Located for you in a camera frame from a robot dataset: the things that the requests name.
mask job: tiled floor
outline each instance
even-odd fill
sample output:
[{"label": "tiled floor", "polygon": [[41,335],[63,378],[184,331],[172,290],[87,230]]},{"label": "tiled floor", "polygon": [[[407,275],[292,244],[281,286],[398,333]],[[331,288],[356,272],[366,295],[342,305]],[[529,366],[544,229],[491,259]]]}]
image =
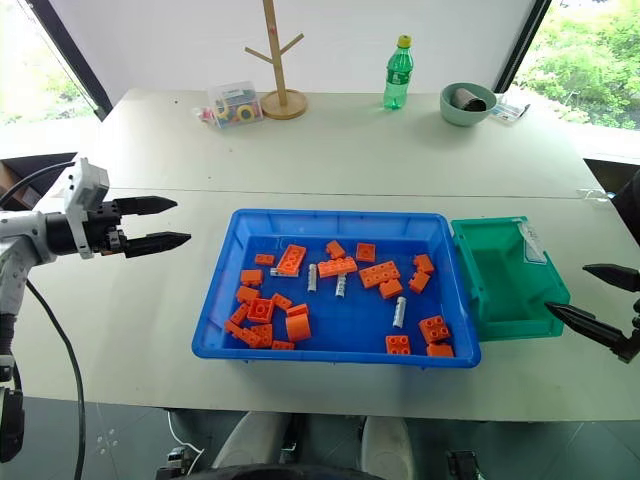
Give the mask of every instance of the tiled floor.
[{"label": "tiled floor", "polygon": [[[76,455],[75,403],[26,399],[22,452],[0,465],[0,479],[63,480]],[[184,410],[176,433],[204,446],[213,461],[240,412]],[[359,417],[310,415],[300,439],[300,461],[357,468]],[[640,478],[640,422],[496,423],[407,421],[418,478],[444,480],[445,452],[474,450],[488,480],[628,480]],[[87,457],[83,478],[154,478],[176,446],[166,412],[156,408],[87,404]]]}]

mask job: orange lego brick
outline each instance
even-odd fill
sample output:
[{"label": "orange lego brick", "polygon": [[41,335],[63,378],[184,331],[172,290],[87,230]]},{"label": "orange lego brick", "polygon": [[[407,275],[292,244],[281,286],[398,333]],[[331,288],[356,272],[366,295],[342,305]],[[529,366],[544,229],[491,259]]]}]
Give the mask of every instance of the orange lego brick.
[{"label": "orange lego brick", "polygon": [[435,343],[451,338],[451,332],[440,315],[418,322],[422,336],[427,343]]},{"label": "orange lego brick", "polygon": [[296,315],[309,315],[309,307],[306,303],[287,308],[287,317],[295,317]]},{"label": "orange lego brick", "polygon": [[344,251],[344,248],[342,248],[336,240],[331,240],[327,243],[327,253],[331,257],[331,260],[344,258],[347,255],[347,252]]},{"label": "orange lego brick", "polygon": [[287,317],[287,336],[290,342],[299,342],[311,338],[309,317],[306,314]]},{"label": "orange lego brick", "polygon": [[276,270],[284,275],[296,275],[307,249],[298,245],[289,245],[282,255]]},{"label": "orange lego brick", "polygon": [[275,255],[267,255],[266,253],[258,253],[255,259],[256,265],[264,265],[265,267],[273,267],[276,263]]},{"label": "orange lego brick", "polygon": [[273,300],[254,298],[249,304],[247,318],[252,322],[271,323],[273,316]]},{"label": "orange lego brick", "polygon": [[430,343],[427,345],[427,355],[430,357],[453,357],[453,348],[446,343]]},{"label": "orange lego brick", "polygon": [[364,288],[374,287],[394,278],[400,278],[400,271],[393,262],[384,262],[358,272]]},{"label": "orange lego brick", "polygon": [[286,311],[287,308],[291,308],[291,305],[293,305],[293,302],[291,300],[289,300],[284,295],[280,295],[279,293],[274,293],[273,297],[271,297],[271,300],[273,300],[273,303],[276,307],[284,311]]},{"label": "orange lego brick", "polygon": [[240,325],[242,320],[247,318],[247,313],[249,312],[249,305],[246,303],[241,304],[238,309],[233,312],[233,315],[229,318],[229,321],[234,323],[235,325]]},{"label": "orange lego brick", "polygon": [[257,269],[257,270],[243,270],[240,273],[240,282],[245,286],[245,287],[257,287],[259,285],[262,285],[262,280],[263,280],[263,273],[262,270]]},{"label": "orange lego brick", "polygon": [[280,340],[274,340],[271,343],[271,350],[295,350],[296,344],[292,342],[281,342]]},{"label": "orange lego brick", "polygon": [[412,292],[422,293],[424,287],[427,286],[431,277],[424,272],[416,272],[413,274],[411,280],[409,280],[409,288]]},{"label": "orange lego brick", "polygon": [[426,253],[416,255],[413,259],[413,264],[419,272],[426,273],[427,275],[431,275],[435,271],[431,259]]},{"label": "orange lego brick", "polygon": [[402,292],[402,284],[396,278],[382,282],[378,288],[380,289],[380,295],[385,300]]},{"label": "orange lego brick", "polygon": [[359,262],[375,262],[376,246],[373,243],[359,243],[356,247],[356,260]]},{"label": "orange lego brick", "polygon": [[345,273],[356,272],[358,265],[353,257],[336,258],[328,262],[318,262],[318,275],[320,278],[333,277]]},{"label": "orange lego brick", "polygon": [[387,335],[385,337],[387,353],[392,355],[411,355],[408,335]]},{"label": "orange lego brick", "polygon": [[231,333],[235,338],[242,340],[244,343],[249,345],[251,348],[257,348],[260,344],[260,337],[253,333],[248,328],[240,328],[235,323],[227,320],[224,322],[224,329]]},{"label": "orange lego brick", "polygon": [[258,298],[260,296],[260,291],[255,288],[241,286],[236,292],[236,298],[239,302],[251,303],[254,298]]},{"label": "orange lego brick", "polygon": [[266,325],[256,325],[249,328],[253,333],[260,337],[260,344],[258,348],[270,347],[273,342],[273,325],[268,323]]}]

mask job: plastic storage box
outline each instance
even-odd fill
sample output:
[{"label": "plastic storage box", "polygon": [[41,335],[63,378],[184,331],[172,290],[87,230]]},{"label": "plastic storage box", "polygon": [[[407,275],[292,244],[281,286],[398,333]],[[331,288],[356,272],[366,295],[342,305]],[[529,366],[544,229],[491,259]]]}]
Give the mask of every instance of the plastic storage box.
[{"label": "plastic storage box", "polygon": [[544,302],[568,303],[569,291],[546,252],[546,264],[525,261],[522,222],[527,217],[451,222],[480,341],[562,334]]},{"label": "plastic storage box", "polygon": [[[335,296],[336,277],[318,278],[317,291],[307,292],[310,263],[329,259],[325,248],[338,240],[355,257],[358,242],[375,243],[376,264],[393,260],[402,275],[407,298],[404,328],[392,326],[395,298],[383,300],[377,288],[365,289],[357,273],[347,275],[346,295]],[[258,253],[279,259],[289,244],[307,248],[298,278],[270,277],[268,267],[254,263]],[[409,290],[413,257],[427,253],[435,273],[422,292]],[[358,262],[359,268],[373,265]],[[249,349],[223,330],[238,307],[234,294],[242,269],[264,268],[261,296],[278,292],[310,310],[312,337],[296,350]],[[453,335],[454,358],[428,357],[418,322],[442,315]],[[273,316],[274,340],[286,340],[284,312]],[[408,335],[412,355],[386,353],[386,335]],[[360,213],[297,210],[238,210],[231,217],[209,292],[200,315],[193,352],[203,358],[389,363],[420,367],[473,367],[480,349],[459,275],[456,254],[444,217],[419,213]]]},{"label": "plastic storage box", "polygon": [[221,85],[209,90],[216,124],[227,128],[262,120],[262,109],[251,82]]}]

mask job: window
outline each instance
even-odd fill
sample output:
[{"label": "window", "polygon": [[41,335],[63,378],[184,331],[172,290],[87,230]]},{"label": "window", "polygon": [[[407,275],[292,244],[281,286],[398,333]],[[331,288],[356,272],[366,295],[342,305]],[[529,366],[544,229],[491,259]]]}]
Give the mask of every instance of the window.
[{"label": "window", "polygon": [[640,163],[640,1],[553,0],[507,92],[585,158]]},{"label": "window", "polygon": [[73,152],[97,106],[23,0],[0,0],[0,158]]}]

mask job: yellow bottle cap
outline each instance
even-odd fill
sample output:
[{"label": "yellow bottle cap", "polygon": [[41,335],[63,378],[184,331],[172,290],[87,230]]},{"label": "yellow bottle cap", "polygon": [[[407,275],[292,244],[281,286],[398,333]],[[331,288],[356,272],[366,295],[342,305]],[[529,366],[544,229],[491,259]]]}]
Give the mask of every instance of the yellow bottle cap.
[{"label": "yellow bottle cap", "polygon": [[398,46],[400,48],[409,48],[411,46],[411,37],[409,35],[400,35],[398,37]]}]

